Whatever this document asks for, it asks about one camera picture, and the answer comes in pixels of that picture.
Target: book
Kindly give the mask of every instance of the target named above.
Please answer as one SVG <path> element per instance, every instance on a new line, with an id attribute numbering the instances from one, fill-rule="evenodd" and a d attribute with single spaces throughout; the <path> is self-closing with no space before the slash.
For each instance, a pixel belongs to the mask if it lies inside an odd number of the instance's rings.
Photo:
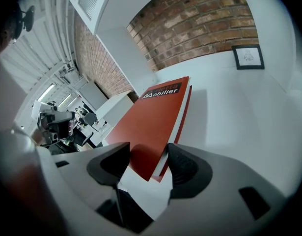
<path id="1" fill-rule="evenodd" d="M 148 88 L 106 137 L 108 144 L 130 142 L 129 166 L 146 181 L 165 173 L 165 147 L 174 143 L 180 133 L 189 79 L 183 77 Z"/>

